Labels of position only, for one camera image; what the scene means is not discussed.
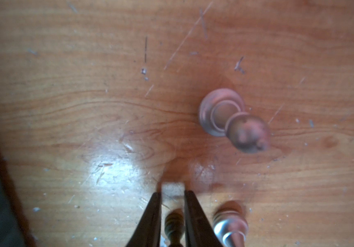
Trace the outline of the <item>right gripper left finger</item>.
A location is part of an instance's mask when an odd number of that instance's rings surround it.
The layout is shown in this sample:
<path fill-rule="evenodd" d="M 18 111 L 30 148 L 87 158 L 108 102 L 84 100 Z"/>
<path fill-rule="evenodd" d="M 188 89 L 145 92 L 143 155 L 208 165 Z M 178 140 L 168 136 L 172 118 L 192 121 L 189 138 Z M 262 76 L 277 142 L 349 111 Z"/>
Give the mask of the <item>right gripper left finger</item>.
<path fill-rule="evenodd" d="M 127 247 L 159 247 L 161 202 L 161 193 L 153 193 Z"/>

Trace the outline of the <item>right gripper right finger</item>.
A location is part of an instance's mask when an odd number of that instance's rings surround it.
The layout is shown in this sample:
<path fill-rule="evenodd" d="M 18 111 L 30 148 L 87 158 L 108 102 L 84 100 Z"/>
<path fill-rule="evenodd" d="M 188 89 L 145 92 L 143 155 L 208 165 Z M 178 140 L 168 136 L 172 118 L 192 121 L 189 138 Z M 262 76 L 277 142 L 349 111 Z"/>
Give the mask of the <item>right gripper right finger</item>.
<path fill-rule="evenodd" d="M 187 247 L 222 247 L 195 193 L 184 191 L 184 217 Z"/>

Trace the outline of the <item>dark chess piece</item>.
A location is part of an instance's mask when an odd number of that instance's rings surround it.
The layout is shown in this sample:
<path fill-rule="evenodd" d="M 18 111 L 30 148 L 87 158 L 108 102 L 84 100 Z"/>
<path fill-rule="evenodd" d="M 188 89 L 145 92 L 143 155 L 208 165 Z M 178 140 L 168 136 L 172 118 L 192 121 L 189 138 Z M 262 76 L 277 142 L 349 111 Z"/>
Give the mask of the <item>dark chess piece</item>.
<path fill-rule="evenodd" d="M 170 247 L 182 247 L 181 239 L 185 233 L 185 222 L 182 209 L 171 211 L 165 218 L 165 235 Z"/>

